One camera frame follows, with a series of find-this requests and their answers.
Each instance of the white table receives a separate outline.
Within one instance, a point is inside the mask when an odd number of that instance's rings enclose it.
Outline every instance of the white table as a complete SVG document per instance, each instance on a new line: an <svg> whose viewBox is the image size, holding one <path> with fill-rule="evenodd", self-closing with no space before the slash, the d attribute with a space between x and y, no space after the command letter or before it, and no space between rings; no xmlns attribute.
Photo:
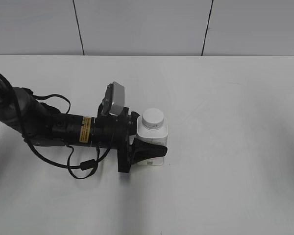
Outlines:
<svg viewBox="0 0 294 235"><path fill-rule="evenodd" d="M0 56L0 72L87 116L119 82L126 106L158 107L170 129L163 166L120 174L113 150L79 181L0 123L0 235L294 234L294 57Z"/></svg>

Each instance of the white plastic bottle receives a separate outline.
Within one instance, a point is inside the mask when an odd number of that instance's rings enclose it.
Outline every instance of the white plastic bottle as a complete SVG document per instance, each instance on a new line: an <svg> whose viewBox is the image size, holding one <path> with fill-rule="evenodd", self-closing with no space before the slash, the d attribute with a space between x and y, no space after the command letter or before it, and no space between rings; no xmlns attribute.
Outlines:
<svg viewBox="0 0 294 235"><path fill-rule="evenodd" d="M151 108L144 111L137 119L137 138L148 143L167 146L168 123L163 112ZM164 157L141 161L139 165L162 165Z"/></svg>

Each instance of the bottle cap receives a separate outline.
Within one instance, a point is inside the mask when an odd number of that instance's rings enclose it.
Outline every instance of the bottle cap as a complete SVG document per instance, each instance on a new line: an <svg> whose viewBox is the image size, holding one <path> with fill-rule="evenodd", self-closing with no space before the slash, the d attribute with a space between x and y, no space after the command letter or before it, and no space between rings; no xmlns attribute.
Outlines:
<svg viewBox="0 0 294 235"><path fill-rule="evenodd" d="M145 110L142 116L143 125L150 130L157 130L162 127L164 115L159 109L151 108Z"/></svg>

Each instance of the black cable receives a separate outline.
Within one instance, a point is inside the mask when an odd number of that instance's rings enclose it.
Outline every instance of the black cable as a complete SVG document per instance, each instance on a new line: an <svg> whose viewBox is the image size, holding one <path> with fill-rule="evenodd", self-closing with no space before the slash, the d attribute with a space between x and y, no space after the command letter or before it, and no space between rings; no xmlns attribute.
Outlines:
<svg viewBox="0 0 294 235"><path fill-rule="evenodd" d="M67 99L66 97L64 97L63 95L60 95L60 94L50 94L50 95L46 95L46 96L33 95L33 97L36 100L46 100L46 99L49 99L49 98L52 98L52 97L58 97L58 98L61 98L61 99L65 100L66 102L69 103L69 108L68 108L68 110L67 110L67 112L65 114L68 114L70 109L71 109L71 102L69 101L69 99Z"/></svg>
<svg viewBox="0 0 294 235"><path fill-rule="evenodd" d="M14 105L15 105L15 110L16 110L16 115L18 117L18 120L19 120L19 123L20 123L20 127L21 127L21 130L22 130L22 136L23 138L25 139L25 142L27 143L28 147L30 148L30 150L38 157L40 158L41 160L43 160L44 162L46 163L49 163L53 166L56 166L56 167L59 167L59 168L64 168L64 169L67 169L68 167L66 165L63 165L63 164L59 164L59 163L56 163L54 161L51 161L47 158L45 158L43 155L41 155L36 149L35 147L33 146L29 136L27 135L26 133L26 129L25 129L25 125L24 125L24 122L23 122L23 119L22 119L22 114L21 114L21 110L20 110L20 105L19 105L19 101L18 101L18 98L16 96L16 93L12 87L12 85L10 84L10 82L2 75L0 74L0 79L2 80L2 82L8 87L9 89L9 92L10 92L10 95L13 99L13 102L14 102ZM74 166L71 166L71 169L80 169L81 167L79 165L74 165Z"/></svg>
<svg viewBox="0 0 294 235"><path fill-rule="evenodd" d="M85 177L78 177L76 176L73 171L72 171L72 168L70 167L70 159L71 159L71 156L72 154L74 153L74 148L70 145L66 145L66 147L72 149L72 152L70 153L69 157L68 157L68 160L67 160L67 167L68 167L68 171L70 173L70 175L72 175L74 178L78 179L78 180L83 180L83 179L86 179L90 176L92 176L93 174L95 174L95 172L97 171L98 169L98 163L97 164L93 164L93 169L91 170L91 172L89 172L88 175L86 175Z"/></svg>
<svg viewBox="0 0 294 235"><path fill-rule="evenodd" d="M113 143L113 139L114 139L114 133L112 134L111 140L110 140L110 142L109 142L109 145L108 145L106 151L104 152L104 154L103 154L101 157L99 157L99 155L100 155L100 149L99 149L99 146L97 145L97 146L96 146L97 159L96 159L96 160L92 159L92 160L88 160L88 161L86 161L86 162L83 162L83 163L85 163L86 165L88 165L88 166L86 167L87 169L89 169L89 168L93 168L93 169L91 170L91 172L89 172L89 174L86 175L85 177L78 177L78 176L76 176L76 175L73 173L72 168L71 168L71 166L70 166L70 159L71 159L72 154L74 153L74 148L73 148L72 146L70 146L70 145L66 145L66 147L72 149L72 152L70 153L70 155L69 155L69 157L68 157L68 160L67 160L67 167L68 167L68 171L69 171L70 175L72 175L74 178L76 178L76 179L78 179L78 180L83 180L83 179L86 179L86 178L92 176L93 174L95 174L95 172L96 172L97 169L98 169L98 163L100 163L103 159L105 159L105 157L106 157L106 156L108 155L108 153L110 152L110 150L111 150L111 145L112 145L112 143Z"/></svg>

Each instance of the yellow warning label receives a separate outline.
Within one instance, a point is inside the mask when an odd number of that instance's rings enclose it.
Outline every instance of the yellow warning label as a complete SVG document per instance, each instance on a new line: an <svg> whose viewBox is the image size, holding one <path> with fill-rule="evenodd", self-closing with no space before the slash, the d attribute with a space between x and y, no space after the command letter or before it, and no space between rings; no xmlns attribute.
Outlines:
<svg viewBox="0 0 294 235"><path fill-rule="evenodd" d="M79 141L81 143L88 143L91 124L92 124L91 117L83 117L82 127L80 128L80 135L79 135Z"/></svg>

